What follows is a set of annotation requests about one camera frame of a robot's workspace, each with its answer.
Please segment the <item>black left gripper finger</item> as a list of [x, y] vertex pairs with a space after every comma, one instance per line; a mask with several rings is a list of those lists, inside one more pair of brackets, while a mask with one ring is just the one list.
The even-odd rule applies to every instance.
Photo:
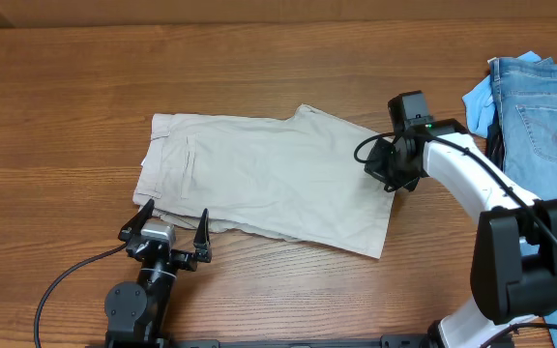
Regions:
[[133, 236], [139, 235], [145, 223], [153, 216], [155, 201], [149, 199], [143, 207], [120, 229], [118, 239], [128, 242]]
[[208, 209], [205, 209], [202, 213], [193, 240], [193, 246], [195, 248], [195, 259], [198, 262], [210, 263], [212, 261]]

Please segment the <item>beige shorts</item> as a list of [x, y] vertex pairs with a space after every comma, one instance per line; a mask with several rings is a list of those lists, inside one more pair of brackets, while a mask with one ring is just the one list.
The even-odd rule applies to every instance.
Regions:
[[157, 114], [132, 200], [156, 217], [379, 258], [394, 197], [353, 158], [373, 135], [309, 105], [287, 120]]

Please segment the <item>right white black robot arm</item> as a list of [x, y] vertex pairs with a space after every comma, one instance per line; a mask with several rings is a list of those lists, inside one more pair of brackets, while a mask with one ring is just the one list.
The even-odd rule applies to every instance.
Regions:
[[383, 347], [511, 347], [522, 328], [557, 310], [557, 199], [508, 178], [457, 120], [437, 121], [420, 91], [388, 103], [393, 129], [367, 139], [365, 172], [387, 192], [422, 178], [442, 184], [478, 224], [472, 296], [426, 333], [385, 334]]

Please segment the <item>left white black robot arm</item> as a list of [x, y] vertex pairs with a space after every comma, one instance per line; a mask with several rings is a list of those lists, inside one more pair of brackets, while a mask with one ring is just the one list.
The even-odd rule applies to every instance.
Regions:
[[175, 227], [153, 218], [153, 211], [150, 199], [118, 234], [126, 254], [141, 267], [137, 280], [116, 284], [105, 298], [106, 347], [173, 347], [163, 323], [177, 274], [212, 260], [208, 211], [202, 212], [193, 251], [175, 249]]

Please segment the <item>dark navy garment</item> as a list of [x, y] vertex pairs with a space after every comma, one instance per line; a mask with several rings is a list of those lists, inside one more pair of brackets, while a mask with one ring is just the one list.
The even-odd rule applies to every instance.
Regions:
[[503, 169], [504, 155], [503, 133], [499, 123], [494, 122], [487, 128], [485, 156], [499, 169]]

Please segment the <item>light blue shirt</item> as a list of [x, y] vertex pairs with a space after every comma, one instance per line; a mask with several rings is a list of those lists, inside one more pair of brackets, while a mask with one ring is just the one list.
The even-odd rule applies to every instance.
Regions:
[[466, 109], [468, 130], [475, 135], [488, 138], [488, 127], [493, 125], [496, 115], [490, 76], [487, 75], [469, 93], [462, 97]]

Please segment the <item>blue denim jeans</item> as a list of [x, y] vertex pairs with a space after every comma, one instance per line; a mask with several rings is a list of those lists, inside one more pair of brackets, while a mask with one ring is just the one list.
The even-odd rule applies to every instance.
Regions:
[[539, 198], [557, 198], [557, 64], [496, 58], [490, 85], [505, 147], [503, 171]]

